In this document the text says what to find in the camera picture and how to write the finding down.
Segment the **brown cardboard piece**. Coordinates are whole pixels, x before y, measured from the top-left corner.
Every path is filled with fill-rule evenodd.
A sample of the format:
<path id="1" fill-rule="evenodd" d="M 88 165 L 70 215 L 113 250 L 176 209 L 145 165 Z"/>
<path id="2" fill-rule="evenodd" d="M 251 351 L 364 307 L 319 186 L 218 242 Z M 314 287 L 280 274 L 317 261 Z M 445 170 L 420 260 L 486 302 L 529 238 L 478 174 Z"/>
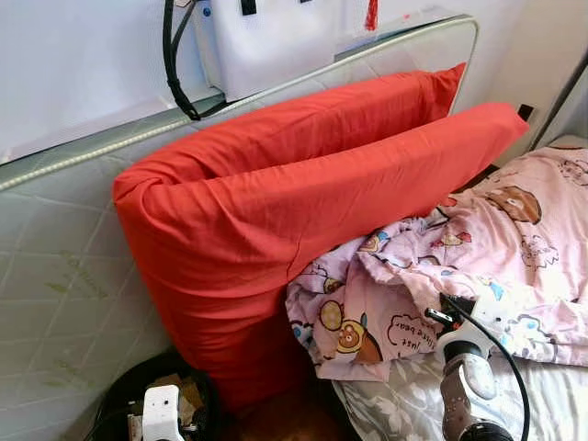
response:
<path id="1" fill-rule="evenodd" d="M 147 388 L 163 386 L 163 385 L 176 385 L 180 388 L 180 404 L 179 404 L 179 415 L 180 415 L 180 432 L 182 434 L 182 404 L 188 404 L 188 406 L 205 406 L 203 399 L 198 390 L 198 385 L 193 377 L 179 377 L 177 374 L 168 375 L 156 379 L 155 382 L 148 385 Z M 129 416 L 129 422 L 127 428 L 129 428 L 129 441 L 142 441 L 141 433 L 141 418 L 142 418 L 142 398 L 131 403 L 131 415 Z M 198 441 L 197 437 L 184 437 L 185 441 Z"/>

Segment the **pink cartoon print blanket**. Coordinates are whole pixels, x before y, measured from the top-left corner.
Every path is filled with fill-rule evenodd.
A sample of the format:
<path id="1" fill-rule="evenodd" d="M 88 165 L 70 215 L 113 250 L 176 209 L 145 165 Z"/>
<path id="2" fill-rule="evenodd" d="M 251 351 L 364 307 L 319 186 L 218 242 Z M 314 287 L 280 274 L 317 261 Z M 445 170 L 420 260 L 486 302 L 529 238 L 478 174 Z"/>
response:
<path id="1" fill-rule="evenodd" d="M 445 297 L 491 307 L 512 356 L 588 364 L 588 148 L 564 135 L 475 186 L 336 246 L 287 287 L 291 332 L 321 379 L 386 381 L 438 349 Z"/>

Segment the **black round waste bin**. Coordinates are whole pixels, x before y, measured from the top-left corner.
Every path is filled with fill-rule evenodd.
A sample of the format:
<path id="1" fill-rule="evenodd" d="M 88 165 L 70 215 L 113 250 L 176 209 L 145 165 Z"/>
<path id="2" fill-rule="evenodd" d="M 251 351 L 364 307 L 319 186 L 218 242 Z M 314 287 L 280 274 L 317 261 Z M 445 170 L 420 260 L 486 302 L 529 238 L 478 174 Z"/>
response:
<path id="1" fill-rule="evenodd" d="M 195 407 L 195 429 L 182 434 L 188 441 L 218 441 L 227 424 L 220 396 L 211 378 L 205 371 L 188 364 L 175 350 L 131 367 L 102 396 L 100 406 L 84 441 L 129 441 L 130 429 L 127 417 L 133 411 L 134 401 L 141 401 L 144 392 L 153 382 L 176 374 L 181 381 L 195 386 L 200 403 Z"/>

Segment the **beige floral bed sheet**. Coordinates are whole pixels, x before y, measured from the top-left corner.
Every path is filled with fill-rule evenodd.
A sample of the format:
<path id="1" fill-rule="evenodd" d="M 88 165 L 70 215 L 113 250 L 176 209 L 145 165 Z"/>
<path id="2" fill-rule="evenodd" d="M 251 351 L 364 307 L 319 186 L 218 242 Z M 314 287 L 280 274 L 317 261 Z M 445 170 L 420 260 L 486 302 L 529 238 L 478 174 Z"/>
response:
<path id="1" fill-rule="evenodd" d="M 517 358 L 530 403 L 528 441 L 588 440 L 588 370 Z M 391 361 L 385 382 L 335 381 L 362 441 L 444 441 L 444 365 L 434 354 Z"/>

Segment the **white quilted mattress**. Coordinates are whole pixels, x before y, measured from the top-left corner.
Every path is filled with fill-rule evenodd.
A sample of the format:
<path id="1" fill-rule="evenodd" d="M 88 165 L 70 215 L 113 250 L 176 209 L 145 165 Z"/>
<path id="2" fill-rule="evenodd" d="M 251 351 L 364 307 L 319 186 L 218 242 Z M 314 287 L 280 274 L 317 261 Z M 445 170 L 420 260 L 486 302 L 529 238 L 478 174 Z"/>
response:
<path id="1" fill-rule="evenodd" d="M 114 379 L 171 348 L 113 207 L 118 173 L 252 110 L 469 62 L 479 33 L 474 18 L 447 18 L 346 51 L 206 120 L 167 110 L 0 165 L 0 441 L 80 440 Z"/>

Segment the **red folded mattress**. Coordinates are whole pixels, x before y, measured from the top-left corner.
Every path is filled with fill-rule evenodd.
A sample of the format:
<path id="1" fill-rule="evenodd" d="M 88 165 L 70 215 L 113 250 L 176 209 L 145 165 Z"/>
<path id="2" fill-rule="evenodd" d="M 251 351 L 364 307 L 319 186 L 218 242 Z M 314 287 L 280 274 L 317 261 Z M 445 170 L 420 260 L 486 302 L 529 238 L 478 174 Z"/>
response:
<path id="1" fill-rule="evenodd" d="M 283 307 L 290 280 L 337 244 L 427 213 L 526 133 L 501 102 L 452 114 L 463 71 L 393 73 L 257 109 L 115 177 L 143 285 L 228 412 L 310 375 Z"/>

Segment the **white hanging bag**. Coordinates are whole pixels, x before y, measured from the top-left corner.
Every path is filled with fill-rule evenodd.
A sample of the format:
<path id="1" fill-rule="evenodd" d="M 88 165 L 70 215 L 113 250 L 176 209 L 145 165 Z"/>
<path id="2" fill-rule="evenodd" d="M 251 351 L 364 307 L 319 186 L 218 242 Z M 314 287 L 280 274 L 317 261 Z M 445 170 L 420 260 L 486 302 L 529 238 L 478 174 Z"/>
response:
<path id="1" fill-rule="evenodd" d="M 193 7 L 203 71 L 228 101 L 334 62 L 342 0 L 197 0 Z"/>

